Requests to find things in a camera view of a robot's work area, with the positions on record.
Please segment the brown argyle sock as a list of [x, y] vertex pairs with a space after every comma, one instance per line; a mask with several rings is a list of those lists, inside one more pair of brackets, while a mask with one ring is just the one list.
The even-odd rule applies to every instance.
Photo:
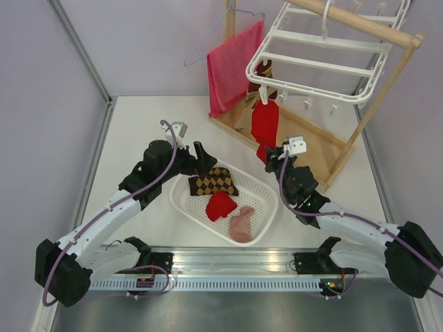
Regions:
[[191, 196], [207, 196], [223, 191], [229, 196], [238, 196], [239, 191], [233, 182], [229, 169], [213, 167], [204, 176], [193, 176], [188, 179]]

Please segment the plain red sock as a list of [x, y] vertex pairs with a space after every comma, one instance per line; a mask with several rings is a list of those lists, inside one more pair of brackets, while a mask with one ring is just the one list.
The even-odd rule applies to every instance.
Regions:
[[266, 163], [266, 149], [276, 147], [280, 110], [273, 100], [258, 100], [252, 112], [251, 135], [259, 144], [257, 157]]

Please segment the red sock with white print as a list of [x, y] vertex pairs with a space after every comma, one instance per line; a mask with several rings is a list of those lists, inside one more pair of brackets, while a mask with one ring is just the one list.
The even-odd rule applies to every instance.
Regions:
[[219, 218], [226, 218], [237, 208], [237, 203], [225, 192], [215, 192], [206, 206], [206, 215], [215, 222]]

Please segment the pink sock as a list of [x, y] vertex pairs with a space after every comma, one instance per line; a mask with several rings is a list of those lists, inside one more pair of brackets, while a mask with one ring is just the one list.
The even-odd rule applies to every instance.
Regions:
[[239, 243], [252, 241], [249, 230], [250, 218], [255, 214], [255, 210], [250, 206], [241, 207], [239, 214], [232, 216], [229, 221], [229, 235], [232, 240]]

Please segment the white clip drying hanger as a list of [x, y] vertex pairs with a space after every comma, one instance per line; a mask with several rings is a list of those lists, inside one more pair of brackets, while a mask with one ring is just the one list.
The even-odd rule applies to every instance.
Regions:
[[259, 84], [255, 68], [262, 60], [273, 62], [273, 79], [263, 79], [260, 97], [270, 88], [285, 100], [304, 96], [305, 108], [314, 99], [331, 103], [332, 111], [344, 104], [362, 108], [371, 99], [393, 44], [383, 37], [342, 26], [291, 3], [285, 3], [246, 67], [250, 82]]

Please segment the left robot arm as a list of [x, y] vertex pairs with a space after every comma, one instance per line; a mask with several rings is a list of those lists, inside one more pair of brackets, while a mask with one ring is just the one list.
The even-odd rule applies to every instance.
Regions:
[[122, 270], [149, 270], [150, 247], [136, 237], [116, 248], [100, 247], [120, 226], [142, 212], [162, 192], [162, 185], [178, 175], [206, 175], [217, 159], [194, 142], [195, 155], [187, 146], [154, 140], [118, 185], [106, 206], [90, 221], [59, 240], [43, 240], [36, 249], [35, 281], [44, 289], [42, 304], [59, 302], [65, 307], [78, 303], [94, 282]]

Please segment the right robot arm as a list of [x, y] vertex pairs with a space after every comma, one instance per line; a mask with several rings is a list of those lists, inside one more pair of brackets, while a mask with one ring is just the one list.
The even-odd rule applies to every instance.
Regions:
[[415, 298], [427, 292], [442, 295], [432, 287], [442, 276], [442, 254], [420, 225], [376, 222], [348, 212], [320, 194], [310, 168], [293, 166], [297, 157], [283, 147], [264, 147], [258, 156], [266, 172], [275, 174], [281, 201], [302, 224], [357, 242], [405, 294]]

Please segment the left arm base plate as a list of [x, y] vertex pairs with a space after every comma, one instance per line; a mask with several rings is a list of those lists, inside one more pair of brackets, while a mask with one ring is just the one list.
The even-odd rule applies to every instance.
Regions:
[[172, 270], [174, 254], [172, 252], [152, 252], [149, 259], [137, 262], [134, 268], [120, 270], [117, 274], [170, 274]]

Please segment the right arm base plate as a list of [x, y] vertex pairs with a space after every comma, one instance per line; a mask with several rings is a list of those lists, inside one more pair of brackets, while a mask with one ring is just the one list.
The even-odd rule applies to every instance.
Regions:
[[330, 269], [320, 262], [315, 252], [296, 252], [293, 255], [295, 270], [299, 275], [326, 275]]

